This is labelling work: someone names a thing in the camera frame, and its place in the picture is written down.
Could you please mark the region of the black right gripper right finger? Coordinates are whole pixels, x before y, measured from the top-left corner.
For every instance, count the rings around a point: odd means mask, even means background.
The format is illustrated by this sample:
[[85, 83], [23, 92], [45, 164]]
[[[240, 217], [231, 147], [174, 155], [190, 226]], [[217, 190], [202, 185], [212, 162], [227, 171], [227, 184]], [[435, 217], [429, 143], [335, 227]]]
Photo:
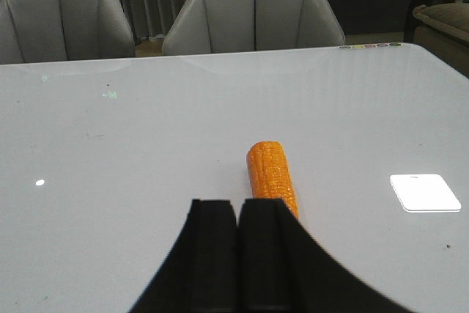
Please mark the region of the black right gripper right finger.
[[352, 275], [280, 199], [247, 199], [238, 225], [240, 311], [405, 312]]

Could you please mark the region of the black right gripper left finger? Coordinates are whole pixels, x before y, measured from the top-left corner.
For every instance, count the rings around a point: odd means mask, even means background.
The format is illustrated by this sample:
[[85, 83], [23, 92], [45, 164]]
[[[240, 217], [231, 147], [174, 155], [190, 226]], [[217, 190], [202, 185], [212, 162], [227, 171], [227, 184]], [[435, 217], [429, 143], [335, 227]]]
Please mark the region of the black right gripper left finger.
[[227, 200], [194, 199], [132, 312], [236, 312], [237, 223]]

